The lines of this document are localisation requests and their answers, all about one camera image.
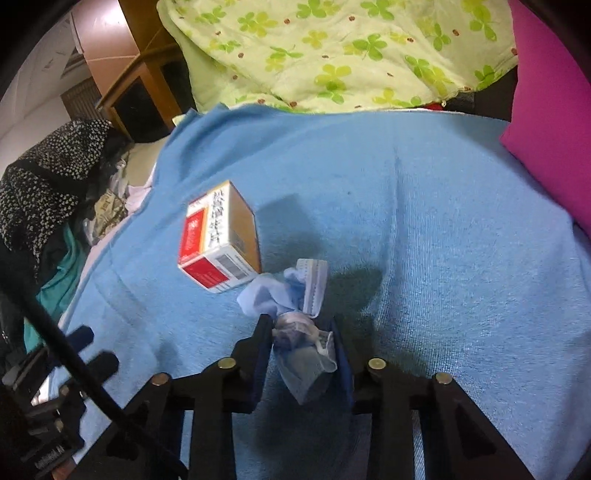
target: barcode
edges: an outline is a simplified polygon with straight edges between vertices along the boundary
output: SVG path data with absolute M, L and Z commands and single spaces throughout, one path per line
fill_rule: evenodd
M 234 275 L 237 280 L 242 280 L 247 276 L 246 273 L 244 273 L 242 269 L 238 265 L 236 265 L 234 261 L 226 254 L 216 257 L 216 260 L 220 262 L 226 270 L 228 270 L 232 275 Z
M 242 255 L 244 255 L 244 241 L 242 240 L 242 238 L 240 238 L 240 236 L 234 230 L 230 230 L 230 243 Z

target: red label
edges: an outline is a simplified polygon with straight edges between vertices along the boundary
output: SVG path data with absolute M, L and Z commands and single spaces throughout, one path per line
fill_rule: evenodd
M 185 219 L 181 248 L 178 252 L 178 263 L 184 264 L 191 258 L 201 254 L 201 235 L 203 232 L 203 217 L 205 208 L 198 210 Z
M 187 265 L 185 272 L 191 275 L 205 288 L 212 288 L 228 280 L 207 258 L 200 258 L 195 263 Z

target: teal cloth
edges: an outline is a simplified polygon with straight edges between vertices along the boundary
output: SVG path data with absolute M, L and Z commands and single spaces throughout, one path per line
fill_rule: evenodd
M 56 323 L 74 298 L 86 262 L 82 245 L 76 240 L 68 224 L 64 227 L 64 240 L 68 252 L 58 264 L 55 276 L 41 287 L 36 296 L 37 301 Z M 41 343 L 41 337 L 28 321 L 25 321 L 24 340 L 27 353 Z

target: magenta pillow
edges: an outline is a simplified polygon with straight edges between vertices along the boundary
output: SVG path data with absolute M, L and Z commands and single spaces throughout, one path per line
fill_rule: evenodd
M 541 20 L 509 5 L 519 81 L 501 143 L 591 236 L 591 85 Z

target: blue mask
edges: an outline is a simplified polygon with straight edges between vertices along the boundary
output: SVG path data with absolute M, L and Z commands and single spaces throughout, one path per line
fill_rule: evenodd
M 266 313 L 275 320 L 273 351 L 281 378 L 298 401 L 315 400 L 335 372 L 332 332 L 319 330 L 312 318 L 320 313 L 328 263 L 300 258 L 278 280 L 271 274 L 255 278 L 238 296 L 242 311 L 253 317 Z

